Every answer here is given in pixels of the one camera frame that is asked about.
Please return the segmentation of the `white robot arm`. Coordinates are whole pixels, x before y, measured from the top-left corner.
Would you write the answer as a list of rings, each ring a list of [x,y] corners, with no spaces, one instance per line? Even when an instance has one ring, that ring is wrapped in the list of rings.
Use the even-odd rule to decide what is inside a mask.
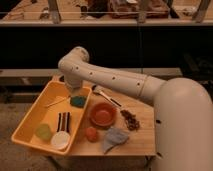
[[[79,46],[60,59],[58,68],[71,91],[87,80],[154,107],[153,171],[213,171],[213,101],[196,81],[166,81],[95,66],[89,63],[87,50]]]

